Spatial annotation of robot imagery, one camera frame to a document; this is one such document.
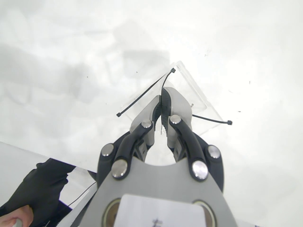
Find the transparent plastic box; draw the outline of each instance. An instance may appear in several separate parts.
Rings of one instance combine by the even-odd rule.
[[[222,118],[219,116],[219,114],[216,112],[216,110],[213,108],[211,103],[207,100],[206,96],[203,94],[200,87],[197,85],[197,83],[194,81],[190,73],[186,70],[184,64],[179,61],[175,64],[172,64],[169,68],[165,67],[163,68],[162,73],[158,73],[158,76],[154,78],[154,82],[161,78],[155,86],[153,86],[142,98],[139,99],[130,109],[128,109],[123,116],[127,117],[129,119],[129,125],[131,125],[134,118],[144,109],[144,107],[147,106],[147,104],[156,96],[161,94],[161,87],[163,85],[163,82],[170,72],[172,68],[175,68],[175,73],[171,73],[164,86],[165,87],[173,87],[175,88],[179,93],[181,93],[186,100],[189,102],[189,104],[192,106],[192,113],[198,116],[202,116],[205,118],[210,118],[213,120],[219,120],[222,121]],[[136,100],[148,87],[152,85],[147,85],[144,89],[138,91],[136,94],[134,94],[120,109],[120,112],[123,111],[125,108],[127,108],[134,100]],[[158,119],[156,126],[161,125],[161,118]],[[211,122],[203,119],[199,119],[196,117],[192,118],[192,130],[198,134],[199,136],[202,136],[204,133],[209,131],[212,128],[215,128],[218,126],[219,123]],[[163,136],[166,136],[166,132],[164,128],[156,127],[156,133],[155,134],[162,134]]]

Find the finger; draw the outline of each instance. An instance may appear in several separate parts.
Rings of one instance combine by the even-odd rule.
[[[8,221],[3,221],[0,223],[0,227],[12,227],[14,226],[14,224],[16,223],[16,219],[11,219]]]

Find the black zip tie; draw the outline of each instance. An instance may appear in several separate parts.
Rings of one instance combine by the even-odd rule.
[[[196,118],[199,118],[199,119],[203,119],[203,120],[212,121],[212,122],[216,122],[216,123],[232,125],[232,121],[231,120],[228,120],[228,121],[212,120],[212,119],[204,118],[204,117],[201,117],[201,116],[198,116],[198,115],[194,115],[194,114],[193,114],[193,117],[196,117]]]

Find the human hand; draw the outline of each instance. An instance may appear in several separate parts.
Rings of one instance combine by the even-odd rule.
[[[22,221],[22,227],[29,227],[34,220],[33,210],[29,207],[29,205],[26,205],[7,215],[0,217],[0,227],[14,226],[17,218]]]

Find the round hole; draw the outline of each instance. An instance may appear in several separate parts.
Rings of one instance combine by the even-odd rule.
[[[111,201],[107,205],[107,207],[104,211],[103,217],[102,217],[102,227],[113,227],[114,226],[115,219],[116,219],[117,212],[118,212],[119,205],[120,205],[120,201],[121,201],[121,199],[118,198],[118,199]]]
[[[199,205],[203,208],[204,213],[205,213],[206,227],[215,227],[216,220],[215,220],[214,214],[213,214],[210,206],[202,200],[196,200],[193,202],[193,204]]]

